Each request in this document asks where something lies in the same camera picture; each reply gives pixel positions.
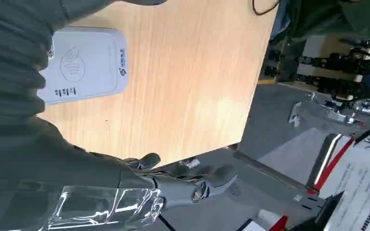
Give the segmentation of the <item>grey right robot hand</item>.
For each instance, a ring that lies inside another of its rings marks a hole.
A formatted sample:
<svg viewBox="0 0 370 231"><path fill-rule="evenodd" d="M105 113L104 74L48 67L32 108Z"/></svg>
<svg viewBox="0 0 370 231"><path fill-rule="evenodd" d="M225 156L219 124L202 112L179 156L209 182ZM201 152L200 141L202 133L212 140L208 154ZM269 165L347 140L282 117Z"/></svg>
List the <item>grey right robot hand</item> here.
<svg viewBox="0 0 370 231"><path fill-rule="evenodd" d="M231 166L150 172L158 161L87 152L37 117L0 120L0 231L133 231L224 193L237 178Z"/></svg>

